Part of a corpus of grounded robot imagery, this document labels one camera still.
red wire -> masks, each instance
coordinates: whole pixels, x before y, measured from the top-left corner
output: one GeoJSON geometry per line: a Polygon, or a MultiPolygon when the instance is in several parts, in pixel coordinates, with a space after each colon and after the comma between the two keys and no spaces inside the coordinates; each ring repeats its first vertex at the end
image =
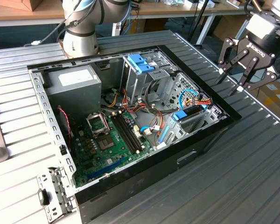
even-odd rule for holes
{"type": "Polygon", "coordinates": [[[63,109],[61,109],[60,107],[58,107],[58,110],[60,110],[60,111],[64,114],[64,116],[65,116],[65,118],[66,118],[67,127],[68,127],[68,129],[69,129],[69,139],[71,139],[71,137],[70,137],[70,121],[69,121],[69,118],[68,118],[67,114],[64,112],[63,109]]]}

chip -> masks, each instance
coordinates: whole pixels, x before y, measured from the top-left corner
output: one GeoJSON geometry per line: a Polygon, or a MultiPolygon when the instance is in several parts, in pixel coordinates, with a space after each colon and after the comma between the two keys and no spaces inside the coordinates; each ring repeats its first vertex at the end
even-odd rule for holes
{"type": "Polygon", "coordinates": [[[84,164],[85,169],[90,169],[91,167],[93,167],[93,163],[92,162],[88,162],[84,164]]]}
{"type": "Polygon", "coordinates": [[[111,148],[115,145],[111,135],[109,135],[109,134],[98,137],[97,142],[98,142],[101,150],[111,148]]]}

cardboard box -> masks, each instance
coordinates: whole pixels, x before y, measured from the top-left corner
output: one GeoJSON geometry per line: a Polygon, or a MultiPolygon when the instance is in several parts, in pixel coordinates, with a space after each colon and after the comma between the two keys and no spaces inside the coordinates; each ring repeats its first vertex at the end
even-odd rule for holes
{"type": "Polygon", "coordinates": [[[234,38],[246,19],[246,15],[224,15],[214,30],[214,35],[222,41],[234,38]]]}
{"type": "Polygon", "coordinates": [[[264,85],[259,93],[258,89],[255,89],[251,91],[251,94],[280,118],[280,82],[275,81],[264,85]]]}
{"type": "Polygon", "coordinates": [[[236,6],[244,6],[246,2],[245,0],[228,0],[228,1],[236,6]]]}
{"type": "Polygon", "coordinates": [[[42,0],[0,0],[0,6],[33,11],[42,0]]]}

yellow wire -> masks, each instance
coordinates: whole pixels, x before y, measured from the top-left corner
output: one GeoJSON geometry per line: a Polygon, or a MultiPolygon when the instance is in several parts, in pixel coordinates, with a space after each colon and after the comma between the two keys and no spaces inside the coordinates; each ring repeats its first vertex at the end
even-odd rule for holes
{"type": "Polygon", "coordinates": [[[116,99],[117,99],[117,96],[118,96],[118,95],[119,95],[118,93],[115,94],[115,98],[114,98],[114,100],[113,100],[113,103],[110,104],[110,105],[107,106],[107,107],[111,108],[111,107],[114,107],[114,106],[115,106],[115,104],[116,104],[116,99]]]}

metal table surface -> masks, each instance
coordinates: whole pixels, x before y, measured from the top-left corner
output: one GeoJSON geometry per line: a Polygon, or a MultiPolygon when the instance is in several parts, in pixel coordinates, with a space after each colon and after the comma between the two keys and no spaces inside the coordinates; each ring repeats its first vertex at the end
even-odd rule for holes
{"type": "MultiPolygon", "coordinates": [[[[217,67],[171,31],[99,39],[103,52],[166,44],[242,116],[213,148],[99,216],[92,224],[280,224],[280,121],[245,92],[228,97],[217,67]]],[[[0,126],[11,159],[0,163],[0,223],[46,223],[35,176],[57,159],[27,64],[64,59],[58,44],[0,50],[0,126]]],[[[58,223],[80,223],[76,212],[58,223]]]]}

